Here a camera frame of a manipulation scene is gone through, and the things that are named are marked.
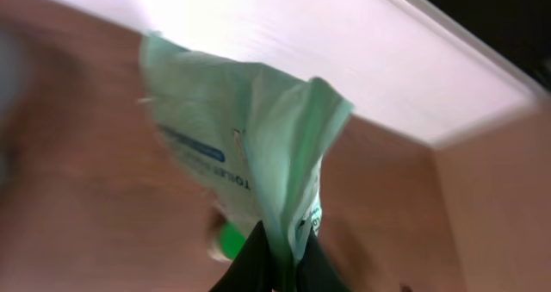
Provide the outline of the mint green wipes packet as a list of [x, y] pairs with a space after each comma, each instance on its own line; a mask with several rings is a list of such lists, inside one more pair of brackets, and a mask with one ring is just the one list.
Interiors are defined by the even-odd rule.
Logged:
[[322, 78], [191, 51], [159, 34], [141, 45], [152, 118], [165, 144], [243, 234], [264, 225], [281, 261], [319, 230], [320, 169], [351, 103]]

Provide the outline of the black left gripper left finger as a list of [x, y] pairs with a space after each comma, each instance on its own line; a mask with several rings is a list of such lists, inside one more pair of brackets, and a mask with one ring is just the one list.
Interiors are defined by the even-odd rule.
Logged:
[[271, 252], [259, 221], [226, 273], [209, 292], [271, 292]]

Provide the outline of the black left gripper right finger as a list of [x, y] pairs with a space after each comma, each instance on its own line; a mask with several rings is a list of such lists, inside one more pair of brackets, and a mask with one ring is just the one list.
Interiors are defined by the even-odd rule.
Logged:
[[350, 292], [350, 288], [325, 255], [314, 231], [308, 235], [303, 258], [297, 266], [296, 291]]

